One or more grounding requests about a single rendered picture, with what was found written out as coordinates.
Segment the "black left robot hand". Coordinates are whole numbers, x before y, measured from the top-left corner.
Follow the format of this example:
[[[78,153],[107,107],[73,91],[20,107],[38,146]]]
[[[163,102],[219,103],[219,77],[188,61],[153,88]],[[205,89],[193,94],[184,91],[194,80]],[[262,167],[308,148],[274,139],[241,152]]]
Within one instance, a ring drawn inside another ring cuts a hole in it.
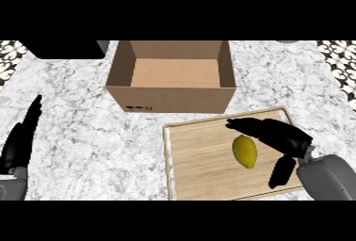
[[[0,175],[14,174],[17,168],[27,168],[30,165],[36,128],[42,115],[42,95],[30,105],[24,121],[20,122],[11,131],[0,153]]]

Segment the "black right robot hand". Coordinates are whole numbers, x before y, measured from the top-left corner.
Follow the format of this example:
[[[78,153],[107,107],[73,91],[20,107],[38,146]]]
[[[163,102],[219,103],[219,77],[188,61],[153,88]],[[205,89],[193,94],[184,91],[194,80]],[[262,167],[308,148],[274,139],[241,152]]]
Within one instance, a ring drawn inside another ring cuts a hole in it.
[[[227,128],[258,138],[283,153],[274,166],[270,187],[275,189],[280,185],[289,184],[298,158],[305,158],[314,138],[293,124],[275,119],[228,119]]]

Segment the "yellow lemon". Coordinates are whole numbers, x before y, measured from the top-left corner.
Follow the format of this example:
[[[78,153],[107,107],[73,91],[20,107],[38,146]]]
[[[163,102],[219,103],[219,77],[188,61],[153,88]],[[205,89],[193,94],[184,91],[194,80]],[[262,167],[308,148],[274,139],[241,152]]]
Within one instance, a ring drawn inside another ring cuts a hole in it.
[[[250,137],[240,135],[233,142],[233,152],[239,163],[253,169],[258,160],[258,148]]]

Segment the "pale wooden tray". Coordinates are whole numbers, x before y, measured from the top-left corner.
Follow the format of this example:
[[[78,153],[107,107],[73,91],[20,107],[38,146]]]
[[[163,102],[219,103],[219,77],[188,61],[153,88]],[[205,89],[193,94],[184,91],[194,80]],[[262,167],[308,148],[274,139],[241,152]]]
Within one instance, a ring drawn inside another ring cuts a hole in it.
[[[240,133],[227,128],[233,118],[293,121],[289,109],[278,106],[233,116],[168,123],[163,139],[172,201],[253,200],[304,189],[298,176],[289,184],[270,187],[275,162],[283,154],[264,143],[256,144],[256,167],[247,169],[237,162],[233,142]]]

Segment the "brown cardboard box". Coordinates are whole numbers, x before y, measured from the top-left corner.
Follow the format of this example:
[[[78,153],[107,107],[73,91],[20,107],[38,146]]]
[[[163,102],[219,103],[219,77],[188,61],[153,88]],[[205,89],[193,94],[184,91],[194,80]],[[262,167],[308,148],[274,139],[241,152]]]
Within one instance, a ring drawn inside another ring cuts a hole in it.
[[[237,90],[230,42],[120,41],[107,90],[129,113],[225,113]]]

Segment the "black appliance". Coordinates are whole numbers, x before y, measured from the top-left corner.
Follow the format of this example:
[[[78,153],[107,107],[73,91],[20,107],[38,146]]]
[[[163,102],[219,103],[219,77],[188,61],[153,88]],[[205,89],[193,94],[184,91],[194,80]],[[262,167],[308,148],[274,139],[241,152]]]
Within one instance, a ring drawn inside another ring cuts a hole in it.
[[[23,40],[41,59],[104,59],[109,40]]]

